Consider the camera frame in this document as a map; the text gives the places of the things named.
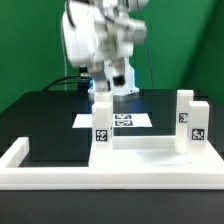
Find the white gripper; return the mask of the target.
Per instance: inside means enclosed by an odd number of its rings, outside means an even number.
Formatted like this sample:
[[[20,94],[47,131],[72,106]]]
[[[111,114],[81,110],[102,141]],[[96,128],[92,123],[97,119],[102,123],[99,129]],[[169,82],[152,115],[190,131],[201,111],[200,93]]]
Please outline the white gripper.
[[[106,20],[100,10],[84,3],[66,3],[62,17],[66,53],[73,67],[100,63],[110,56]],[[110,82],[103,69],[92,72],[97,92],[109,92]],[[125,84],[124,60],[112,62],[112,77],[115,86]]]

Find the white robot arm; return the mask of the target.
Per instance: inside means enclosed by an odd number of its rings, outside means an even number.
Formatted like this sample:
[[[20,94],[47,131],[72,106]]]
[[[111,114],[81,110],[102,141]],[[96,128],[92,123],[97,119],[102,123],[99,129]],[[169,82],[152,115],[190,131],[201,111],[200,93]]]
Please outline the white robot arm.
[[[129,13],[149,0],[66,0],[62,32],[72,66],[85,66],[92,83],[89,95],[111,92],[116,98],[137,94],[135,72],[129,63],[134,46],[147,35],[144,21]]]

